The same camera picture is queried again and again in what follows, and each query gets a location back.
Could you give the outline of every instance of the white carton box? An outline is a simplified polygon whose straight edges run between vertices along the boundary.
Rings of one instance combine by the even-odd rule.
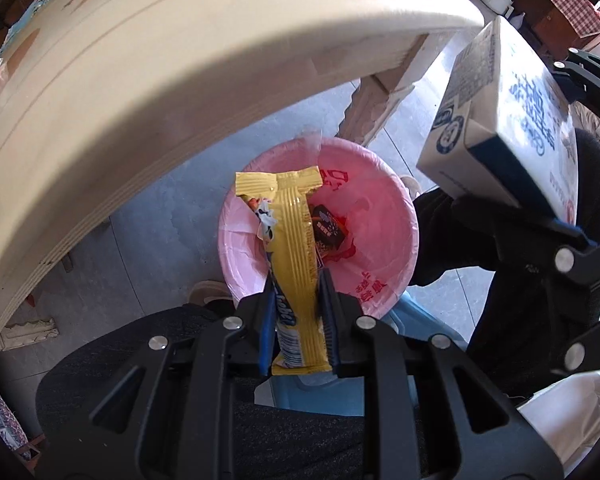
[[[501,16],[458,55],[417,167],[472,194],[575,223],[578,156],[568,103]]]

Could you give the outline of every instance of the tiled floor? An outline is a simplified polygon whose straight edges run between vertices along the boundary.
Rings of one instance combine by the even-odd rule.
[[[471,0],[485,14],[494,14]],[[424,189],[433,183],[415,167],[446,88],[456,55],[478,30],[456,34],[370,148],[398,174],[413,173]],[[34,394],[62,357],[138,317],[182,304],[199,280],[222,278],[216,229],[234,173],[254,156],[306,127],[336,133],[349,104],[346,83],[273,114],[185,162],[122,206],[73,251],[74,270],[53,269],[34,292],[36,308],[20,307],[12,322],[55,318],[60,336],[0,354],[0,391],[35,436],[40,426]],[[491,273],[453,270],[410,291],[432,314],[469,339],[486,297]]]

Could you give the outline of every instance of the candy bar wrapper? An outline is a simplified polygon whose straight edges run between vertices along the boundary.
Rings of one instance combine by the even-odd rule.
[[[331,370],[318,315],[314,230],[306,196],[322,185],[317,166],[286,173],[236,173],[235,193],[260,219],[276,289],[280,355],[274,375]]]

